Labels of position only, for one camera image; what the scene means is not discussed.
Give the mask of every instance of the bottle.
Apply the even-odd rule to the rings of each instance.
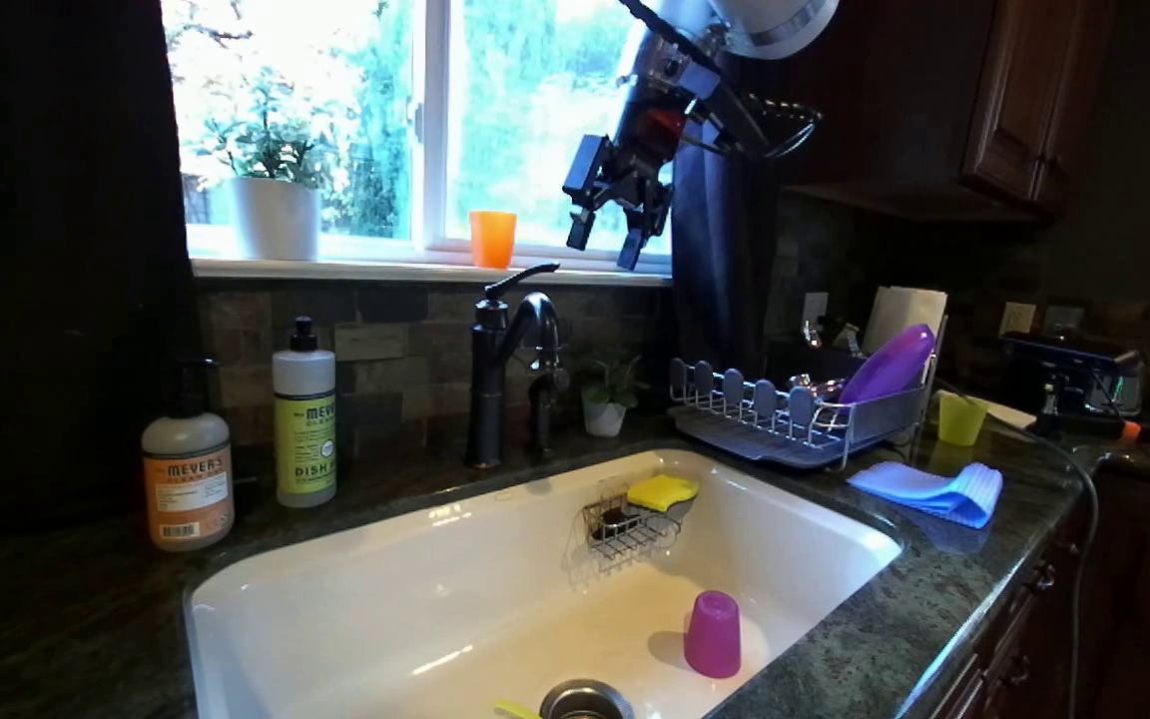
[[[210,360],[177,360],[173,407],[141,436],[143,514],[159,553],[210,548],[230,532],[226,425],[209,413]]]
[[[336,351],[325,351],[310,317],[292,319],[292,343],[273,356],[273,456],[284,509],[336,497]]]

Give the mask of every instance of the faucet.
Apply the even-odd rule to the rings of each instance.
[[[558,319],[545,292],[529,292],[519,312],[509,317],[503,292],[529,276],[557,272],[534,265],[482,287],[471,312],[471,397],[466,397],[466,451],[463,465],[495,467],[503,461],[509,425],[509,360],[530,337],[530,456],[549,456],[549,416],[557,404],[558,371]]]

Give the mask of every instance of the kitchen sink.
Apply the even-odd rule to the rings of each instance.
[[[700,497],[662,532],[587,529],[648,477]],[[240,561],[188,596],[205,719],[534,717],[570,680],[640,719],[702,717],[875,578],[900,545],[695,451],[640,451]],[[700,592],[739,604],[742,669],[690,673]]]

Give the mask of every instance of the countertop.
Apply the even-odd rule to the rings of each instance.
[[[0,717],[196,717],[183,600],[210,572],[296,540],[662,445],[695,447],[655,427],[620,445],[570,445],[550,465],[510,465],[493,477],[369,465],[318,513],[278,513],[268,498],[240,509],[236,532],[196,554],[148,548],[132,514],[0,540]],[[969,461],[1008,477],[998,513],[981,532],[900,513],[847,489],[849,472],[900,461],[896,447],[864,451],[849,467],[829,472],[783,472],[724,456],[892,532],[904,554],[714,717],[927,717],[1013,577],[1082,497],[1069,467],[1094,467],[1106,447],[1090,441],[1061,451],[993,427],[976,451],[909,447],[904,461],[943,477]]]

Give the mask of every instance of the yellow sponge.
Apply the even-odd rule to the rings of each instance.
[[[648,513],[667,513],[675,502],[686,502],[700,497],[700,484],[682,480],[682,477],[648,477],[627,484],[624,498]]]

